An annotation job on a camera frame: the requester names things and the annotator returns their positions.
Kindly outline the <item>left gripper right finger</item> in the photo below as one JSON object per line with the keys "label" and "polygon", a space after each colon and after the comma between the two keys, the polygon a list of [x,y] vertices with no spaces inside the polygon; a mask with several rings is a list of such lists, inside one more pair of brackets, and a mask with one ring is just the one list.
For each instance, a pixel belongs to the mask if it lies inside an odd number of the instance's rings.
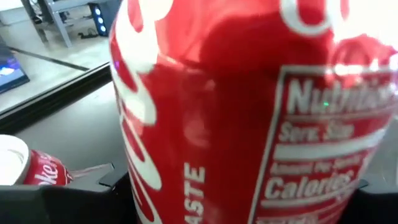
{"label": "left gripper right finger", "polygon": [[398,187],[360,180],[340,224],[398,224]]}

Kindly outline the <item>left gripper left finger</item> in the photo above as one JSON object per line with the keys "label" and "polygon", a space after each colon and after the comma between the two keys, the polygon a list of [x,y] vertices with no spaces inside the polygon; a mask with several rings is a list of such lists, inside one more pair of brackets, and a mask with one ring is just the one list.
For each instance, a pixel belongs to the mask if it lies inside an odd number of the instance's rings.
{"label": "left gripper left finger", "polygon": [[137,224],[127,170],[96,170],[66,186],[0,186],[0,224]]}

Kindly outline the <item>red Coca-Cola can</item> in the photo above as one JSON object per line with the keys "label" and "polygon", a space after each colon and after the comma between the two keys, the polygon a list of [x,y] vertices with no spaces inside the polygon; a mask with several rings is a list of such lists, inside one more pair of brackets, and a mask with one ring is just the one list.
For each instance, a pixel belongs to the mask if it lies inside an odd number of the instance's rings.
{"label": "red Coca-Cola can", "polygon": [[61,160],[0,134],[0,185],[67,185],[72,180]]}
{"label": "red Coca-Cola can", "polygon": [[398,0],[122,0],[137,224],[340,224],[398,110]]}

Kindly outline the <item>monitor with blue screen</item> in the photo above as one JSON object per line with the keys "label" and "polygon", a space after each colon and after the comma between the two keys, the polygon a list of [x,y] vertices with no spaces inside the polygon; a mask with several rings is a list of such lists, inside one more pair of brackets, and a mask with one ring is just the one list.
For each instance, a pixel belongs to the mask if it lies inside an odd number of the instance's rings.
{"label": "monitor with blue screen", "polygon": [[29,82],[18,59],[6,45],[0,45],[0,93]]}

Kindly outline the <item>black computer blue lights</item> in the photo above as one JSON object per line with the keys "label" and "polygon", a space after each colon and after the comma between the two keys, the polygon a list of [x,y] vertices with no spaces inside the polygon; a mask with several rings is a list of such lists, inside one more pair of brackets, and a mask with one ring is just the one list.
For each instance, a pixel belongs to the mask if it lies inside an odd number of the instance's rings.
{"label": "black computer blue lights", "polygon": [[88,6],[90,8],[91,15],[93,17],[98,35],[107,37],[108,36],[108,28],[107,28],[106,19],[105,19],[107,12],[106,12],[104,3],[103,2],[101,2],[101,3],[90,2],[90,3],[88,3]]}

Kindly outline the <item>grey metal desk frame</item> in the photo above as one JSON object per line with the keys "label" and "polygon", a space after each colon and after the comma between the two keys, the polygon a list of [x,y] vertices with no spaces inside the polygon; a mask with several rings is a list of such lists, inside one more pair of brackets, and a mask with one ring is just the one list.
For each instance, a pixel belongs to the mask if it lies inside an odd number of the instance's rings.
{"label": "grey metal desk frame", "polygon": [[[76,19],[69,18],[69,11],[79,7],[87,7],[88,3],[101,3],[105,5],[107,15],[106,25],[108,28],[108,35],[110,32],[111,25],[116,17],[116,13],[119,9],[122,0],[19,0],[26,12],[30,21],[33,23],[39,37],[46,41],[45,35],[46,30],[55,30],[61,35],[65,45],[67,47],[72,46],[70,36],[67,29],[75,24],[83,21],[93,20],[91,11],[88,15],[78,17]],[[98,35],[96,27],[94,29],[88,29],[87,34],[79,33],[81,39],[90,39]]]}

